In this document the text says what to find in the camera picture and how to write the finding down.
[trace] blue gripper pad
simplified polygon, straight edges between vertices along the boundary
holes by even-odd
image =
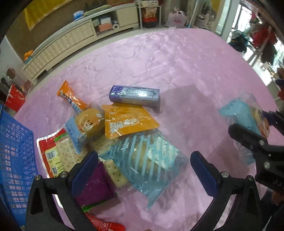
[[[99,162],[99,157],[97,152],[92,151],[92,155],[84,162],[84,160],[79,163],[82,164],[79,172],[76,174],[72,180],[71,194],[73,197],[79,196],[82,193],[82,189],[88,183],[90,176],[92,176],[94,169],[97,167]]]
[[[218,194],[217,181],[214,179],[214,177],[196,152],[193,152],[191,154],[190,164],[196,175],[198,176],[198,179],[200,180],[208,196],[215,198]]]

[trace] brown wall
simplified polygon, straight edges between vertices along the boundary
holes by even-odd
[[[22,12],[13,22],[6,36],[19,57],[23,59],[26,52],[34,50],[54,32],[72,22],[73,13],[84,10],[85,3],[92,6],[93,1],[94,0],[72,0],[46,16],[36,24],[31,31],[28,29]]]

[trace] red tube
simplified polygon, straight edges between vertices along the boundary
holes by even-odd
[[[121,224],[105,222],[90,213],[85,213],[85,215],[98,231],[125,231],[125,227]]]

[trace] yellow label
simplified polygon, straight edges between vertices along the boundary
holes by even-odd
[[[45,156],[54,177],[63,172],[63,163],[60,160],[56,146],[45,151]]]
[[[109,139],[159,127],[142,106],[114,103],[102,107],[105,111],[105,134]]]

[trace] tape roll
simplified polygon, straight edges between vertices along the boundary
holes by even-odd
[[[112,28],[113,28],[114,30],[117,30],[117,29],[119,28],[119,25],[118,25],[118,24],[113,24]]]

